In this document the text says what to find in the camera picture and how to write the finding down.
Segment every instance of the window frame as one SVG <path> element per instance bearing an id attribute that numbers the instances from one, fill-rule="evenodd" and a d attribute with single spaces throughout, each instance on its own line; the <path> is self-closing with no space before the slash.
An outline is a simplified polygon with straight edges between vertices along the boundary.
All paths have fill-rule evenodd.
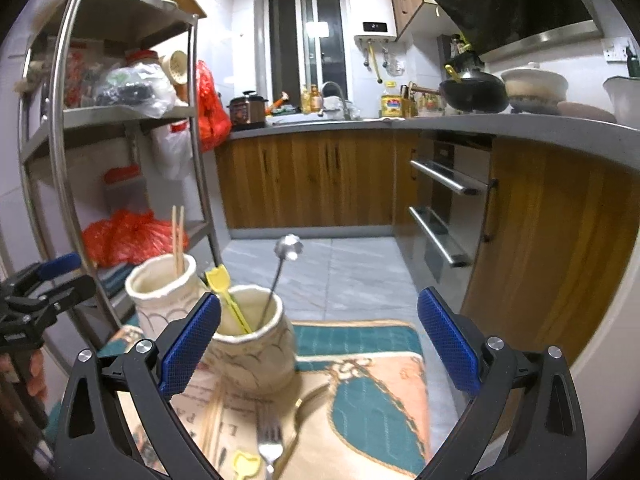
<path id="1" fill-rule="evenodd" d="M 318 21 L 318 0 L 311 0 L 313 19 Z M 342 43 L 344 48 L 344 67 L 346 72 L 346 85 L 344 88 L 345 99 L 351 96 L 351 89 L 353 87 L 352 75 L 351 75 L 351 56 L 348 44 L 348 34 L 350 33 L 349 21 L 348 21 L 347 1 L 340 0 L 340 19 L 342 21 Z M 304 31 L 302 23 L 302 0 L 296 0 L 296 41 L 298 42 L 298 73 L 300 76 L 300 88 L 306 85 L 306 62 L 304 52 Z M 324 78 L 322 74 L 322 62 L 320 56 L 320 38 L 315 38 L 316 46 L 316 77 L 318 80 L 318 88 L 321 88 L 324 84 Z M 273 75 L 271 73 L 271 28 L 270 28 L 270 16 L 269 16 L 269 0 L 264 0 L 264 57 L 265 57 L 265 70 L 267 81 L 267 99 L 273 103 Z"/>

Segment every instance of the blue gripper pad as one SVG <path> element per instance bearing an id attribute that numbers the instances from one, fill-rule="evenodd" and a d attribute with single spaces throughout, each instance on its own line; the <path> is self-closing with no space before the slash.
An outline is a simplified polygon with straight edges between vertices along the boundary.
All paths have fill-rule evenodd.
<path id="1" fill-rule="evenodd" d="M 82 265 L 80 256 L 77 253 L 69 253 L 64 256 L 60 256 L 55 260 L 43 263 L 38 268 L 38 278 L 43 282 L 53 280 L 59 276 L 71 272 L 72 270 L 79 269 Z"/>
<path id="2" fill-rule="evenodd" d="M 440 300 L 428 288 L 418 295 L 418 318 L 454 386 L 475 396 L 481 387 L 478 358 Z"/>
<path id="3" fill-rule="evenodd" d="M 166 353 L 161 364 L 162 373 L 158 386 L 165 399 L 182 393 L 187 387 L 218 329 L 220 315 L 220 300 L 215 294 L 210 294 Z"/>

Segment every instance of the human hand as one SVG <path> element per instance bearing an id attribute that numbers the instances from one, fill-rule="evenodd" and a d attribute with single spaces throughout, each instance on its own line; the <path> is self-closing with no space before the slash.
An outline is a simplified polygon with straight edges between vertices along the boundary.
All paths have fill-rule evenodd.
<path id="1" fill-rule="evenodd" d="M 31 355 L 29 366 L 31 379 L 27 381 L 27 392 L 31 397 L 36 397 L 44 402 L 47 398 L 47 384 L 44 379 L 44 355 L 42 350 L 36 350 Z M 0 355 L 0 373 L 13 372 L 14 366 L 7 354 Z"/>

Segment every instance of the dish rack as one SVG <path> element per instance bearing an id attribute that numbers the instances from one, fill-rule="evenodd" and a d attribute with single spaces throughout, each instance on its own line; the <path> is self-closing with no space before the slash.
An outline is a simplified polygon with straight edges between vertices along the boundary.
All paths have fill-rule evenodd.
<path id="1" fill-rule="evenodd" d="M 151 48 L 184 32 L 188 34 L 188 106 L 174 107 L 160 119 L 148 118 L 126 106 L 64 109 L 66 60 L 72 38 L 109 41 L 110 48 L 124 54 L 124 51 L 134 48 Z M 183 12 L 162 0 L 62 0 L 39 34 L 56 35 L 57 40 L 48 79 L 46 117 L 41 118 L 39 126 L 31 136 L 29 135 L 31 95 L 23 94 L 18 104 L 20 180 L 30 227 L 41 259 L 53 259 L 55 254 L 47 247 L 43 236 L 43 224 L 32 198 L 33 180 L 30 174 L 30 164 L 36 158 L 48 156 L 66 234 L 72 250 L 76 251 L 82 259 L 82 272 L 91 275 L 97 283 L 95 303 L 102 314 L 103 322 L 113 333 L 122 327 L 121 318 L 132 304 L 124 287 L 112 299 L 108 297 L 88 257 L 68 179 L 65 152 L 70 148 L 95 144 L 102 140 L 125 138 L 129 148 L 130 163 L 140 165 L 138 152 L 140 131 L 146 132 L 178 120 L 189 120 L 202 220 L 186 223 L 186 232 L 189 237 L 188 249 L 206 238 L 209 241 L 213 262 L 216 265 L 222 262 L 200 152 L 196 95 L 198 15 Z M 23 77 L 26 77 L 28 72 L 33 45 L 34 43 L 31 43 L 26 52 Z M 96 329 L 87 318 L 78 312 L 69 311 L 69 313 L 73 324 L 85 341 L 91 343 L 94 348 L 100 348 L 104 338 L 98 336 Z M 49 349 L 52 354 L 59 354 L 56 349 Z M 70 365 L 64 362 L 64 359 L 62 361 L 58 364 L 63 370 L 69 371 Z"/>

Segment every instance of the wooden chopstick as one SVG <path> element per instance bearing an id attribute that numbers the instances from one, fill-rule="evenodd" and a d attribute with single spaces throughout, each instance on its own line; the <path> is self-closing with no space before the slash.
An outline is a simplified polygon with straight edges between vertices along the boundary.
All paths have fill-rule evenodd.
<path id="1" fill-rule="evenodd" d="M 184 206 L 180 206 L 180 225 L 178 227 L 178 276 L 184 274 Z"/>
<path id="2" fill-rule="evenodd" d="M 171 245 L 174 254 L 174 269 L 175 269 L 175 277 L 180 276 L 178 273 L 178 240 L 177 240 L 177 232 L 176 232 L 176 206 L 172 206 L 171 208 Z"/>

